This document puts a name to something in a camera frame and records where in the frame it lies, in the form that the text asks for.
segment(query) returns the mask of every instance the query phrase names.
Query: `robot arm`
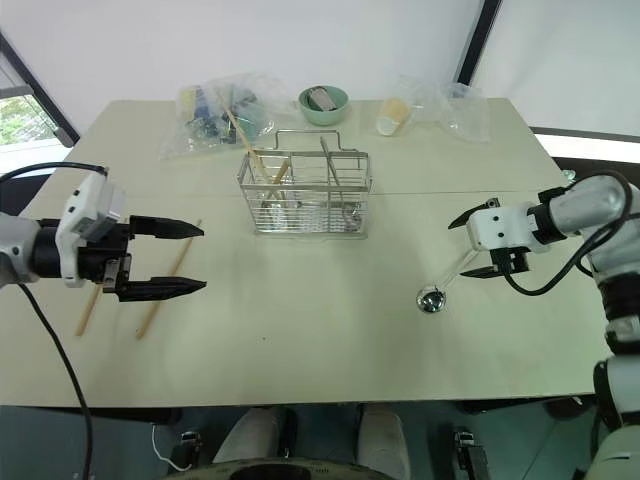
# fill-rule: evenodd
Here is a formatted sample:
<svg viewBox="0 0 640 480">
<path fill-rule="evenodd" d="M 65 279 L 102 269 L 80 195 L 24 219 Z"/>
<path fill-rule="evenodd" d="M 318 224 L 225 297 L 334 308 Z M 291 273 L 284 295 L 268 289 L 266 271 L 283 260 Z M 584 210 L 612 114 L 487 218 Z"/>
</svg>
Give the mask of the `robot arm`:
<svg viewBox="0 0 640 480">
<path fill-rule="evenodd" d="M 60 220 L 31 220 L 0 213 L 0 288 L 39 278 L 85 280 L 103 285 L 120 301 L 163 300 L 192 293 L 206 283 L 182 277 L 129 280 L 128 242 L 135 235 L 179 239 L 204 235 L 180 220 L 131 216 L 118 223 L 124 194 L 103 173 L 90 173 L 67 200 Z"/>
<path fill-rule="evenodd" d="M 586 256 L 591 265 L 609 320 L 606 340 L 618 355 L 596 366 L 596 396 L 610 428 L 640 423 L 640 191 L 624 177 L 603 172 L 542 192 L 539 199 L 538 205 L 510 207 L 491 199 L 456 219 L 450 228 L 466 224 L 473 248 L 489 251 L 493 263 L 463 275 L 504 276 L 513 286 L 511 276 L 529 269 L 527 253 L 543 253 L 554 242 L 582 235 L 584 244 L 574 258 L 579 262 Z M 568 263 L 565 273 L 572 266 Z M 528 295 L 550 289 L 518 287 Z"/>
</svg>

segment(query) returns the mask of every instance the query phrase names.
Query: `white wall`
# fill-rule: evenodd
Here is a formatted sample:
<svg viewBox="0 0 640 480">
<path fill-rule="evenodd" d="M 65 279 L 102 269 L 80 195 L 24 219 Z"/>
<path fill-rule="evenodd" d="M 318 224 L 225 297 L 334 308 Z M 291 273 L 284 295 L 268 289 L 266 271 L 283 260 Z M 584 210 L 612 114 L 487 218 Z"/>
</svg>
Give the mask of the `white wall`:
<svg viewBox="0 0 640 480">
<path fill-rule="evenodd" d="M 114 99 L 249 70 L 353 98 L 451 81 L 481 0 L 0 0 L 0 27 L 81 132 Z"/>
<path fill-rule="evenodd" d="M 503 0 L 473 85 L 532 126 L 640 135 L 640 1 Z"/>
</svg>

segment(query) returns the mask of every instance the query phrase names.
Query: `wire basket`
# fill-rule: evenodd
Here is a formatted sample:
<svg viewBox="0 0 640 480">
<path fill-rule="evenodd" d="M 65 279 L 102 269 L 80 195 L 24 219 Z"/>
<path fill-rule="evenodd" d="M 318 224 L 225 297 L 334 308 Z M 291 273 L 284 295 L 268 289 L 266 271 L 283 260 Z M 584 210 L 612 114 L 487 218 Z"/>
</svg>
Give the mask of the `wire basket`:
<svg viewBox="0 0 640 480">
<path fill-rule="evenodd" d="M 285 134 L 315 135 L 319 148 L 284 150 Z M 278 130 L 274 148 L 255 152 L 257 162 L 245 155 L 238 182 L 258 232 L 365 235 L 371 162 L 367 153 L 343 148 L 338 131 Z"/>
</svg>

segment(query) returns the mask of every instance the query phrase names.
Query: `spoon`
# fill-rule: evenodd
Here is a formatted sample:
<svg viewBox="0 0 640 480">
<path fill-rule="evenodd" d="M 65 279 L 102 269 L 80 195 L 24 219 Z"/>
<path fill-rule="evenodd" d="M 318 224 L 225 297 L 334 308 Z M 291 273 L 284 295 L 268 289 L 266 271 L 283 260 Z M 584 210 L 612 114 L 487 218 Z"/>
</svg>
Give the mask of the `spoon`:
<svg viewBox="0 0 640 480">
<path fill-rule="evenodd" d="M 447 303 L 447 294 L 444 290 L 462 273 L 467 264 L 476 258 L 476 255 L 478 255 L 477 251 L 469 250 L 441 282 L 420 290 L 416 298 L 418 309 L 423 313 L 441 312 Z"/>
</svg>

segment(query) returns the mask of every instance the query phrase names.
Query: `person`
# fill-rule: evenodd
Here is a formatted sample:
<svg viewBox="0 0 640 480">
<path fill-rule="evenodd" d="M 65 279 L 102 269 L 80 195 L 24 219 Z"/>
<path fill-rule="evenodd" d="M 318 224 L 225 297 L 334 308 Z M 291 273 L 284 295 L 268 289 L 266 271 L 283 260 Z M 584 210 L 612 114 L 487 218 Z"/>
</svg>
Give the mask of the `person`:
<svg viewBox="0 0 640 480">
<path fill-rule="evenodd" d="M 260 462 L 256 463 L 255 460 L 277 457 L 283 427 L 283 412 L 282 407 L 249 409 L 229 432 L 215 455 L 213 463 L 236 462 L 237 464 L 239 461 L 253 460 L 252 475 L 243 477 L 234 474 L 230 478 L 273 478 L 271 474 L 264 474 L 264 469 L 263 475 L 260 475 L 260 469 L 256 468 L 259 467 Z M 280 460 L 279 463 L 286 463 L 286 459 Z M 402 422 L 388 405 L 367 404 L 362 408 L 355 460 L 357 465 L 382 473 L 394 480 L 411 478 Z M 265 468 L 269 464 L 271 462 L 265 462 Z M 276 476 L 282 480 L 287 477 L 283 471 L 278 472 Z M 300 477 L 298 472 L 293 478 L 307 477 Z"/>
</svg>

